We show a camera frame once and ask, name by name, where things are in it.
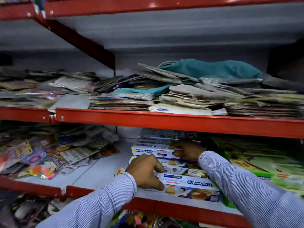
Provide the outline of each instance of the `freshwrapp box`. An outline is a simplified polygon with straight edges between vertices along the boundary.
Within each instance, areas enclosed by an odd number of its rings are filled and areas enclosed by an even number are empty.
[[[219,200],[220,191],[210,179],[163,173],[154,174],[164,184],[165,189],[161,192],[154,189],[147,189],[147,191],[210,202]]]
[[[129,164],[135,158],[137,157],[132,156]],[[167,174],[207,178],[207,173],[204,170],[200,169],[199,165],[196,163],[188,163],[182,160],[169,160],[165,158],[158,158],[158,161],[163,165]]]
[[[200,134],[193,131],[181,131],[181,130],[162,130],[162,129],[150,129],[143,128],[139,137],[142,138],[158,138],[178,141],[181,138],[189,138],[198,144],[200,141]]]
[[[157,158],[180,159],[174,155],[175,150],[181,149],[172,145],[170,140],[139,138],[131,147],[133,156],[154,154]]]

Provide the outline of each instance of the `teal cloth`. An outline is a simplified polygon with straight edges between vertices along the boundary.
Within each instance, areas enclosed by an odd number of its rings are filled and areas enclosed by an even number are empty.
[[[173,84],[167,84],[162,87],[151,88],[151,89],[131,89],[131,88],[121,88],[114,91],[114,93],[141,93],[141,94],[154,94],[154,96],[160,95],[167,88]]]
[[[163,70],[182,73],[194,78],[261,78],[262,72],[241,61],[204,62],[195,59],[184,59],[174,64],[159,67]]]

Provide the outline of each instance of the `sleeve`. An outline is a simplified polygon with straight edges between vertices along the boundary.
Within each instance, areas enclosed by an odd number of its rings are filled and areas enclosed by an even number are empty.
[[[199,164],[254,228],[304,227],[304,202],[295,193],[261,180],[213,151],[203,152]]]
[[[111,184],[71,202],[37,228],[104,228],[135,196],[136,189],[133,176],[124,172],[114,177]]]

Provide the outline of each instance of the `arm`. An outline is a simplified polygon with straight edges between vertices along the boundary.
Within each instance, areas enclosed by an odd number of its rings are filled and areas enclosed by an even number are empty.
[[[136,189],[134,178],[124,172],[114,177],[111,184],[71,202],[37,228],[105,227],[113,215],[135,196]]]
[[[254,228],[304,227],[304,202],[292,192],[260,180],[213,151],[203,152],[199,164]]]
[[[166,172],[154,155],[143,154],[133,159],[126,171],[114,177],[111,184],[71,202],[37,228],[104,228],[135,196],[137,186],[164,190],[154,170]]]

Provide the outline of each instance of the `blue and white striped shirt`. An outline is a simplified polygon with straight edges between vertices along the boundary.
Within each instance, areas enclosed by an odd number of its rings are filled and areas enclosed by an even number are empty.
[[[254,228],[304,227],[304,202],[293,193],[260,180],[212,151],[202,153],[199,163]],[[108,186],[71,202],[37,228],[104,228],[135,193],[134,178],[119,174]]]

